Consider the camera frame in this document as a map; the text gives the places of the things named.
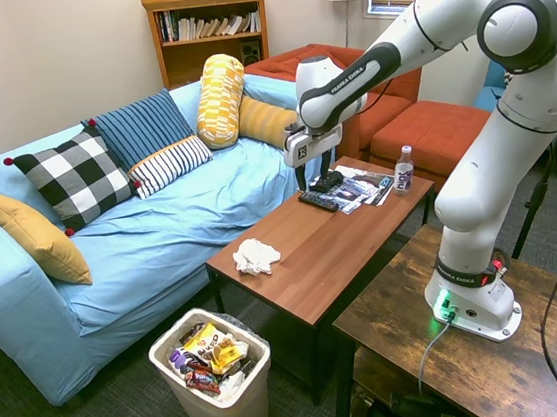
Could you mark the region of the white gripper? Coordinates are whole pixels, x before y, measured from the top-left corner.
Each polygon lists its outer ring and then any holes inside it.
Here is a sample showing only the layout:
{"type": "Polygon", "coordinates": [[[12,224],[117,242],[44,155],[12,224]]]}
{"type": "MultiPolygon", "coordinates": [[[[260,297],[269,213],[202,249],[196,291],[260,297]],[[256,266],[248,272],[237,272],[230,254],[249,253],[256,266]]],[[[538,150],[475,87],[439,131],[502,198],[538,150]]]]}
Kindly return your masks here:
{"type": "Polygon", "coordinates": [[[292,124],[284,131],[284,161],[294,168],[298,190],[307,191],[305,163],[321,156],[320,177],[326,178],[332,163],[333,151],[342,140],[342,125],[338,124],[327,133],[314,136],[305,126],[292,124]]]}

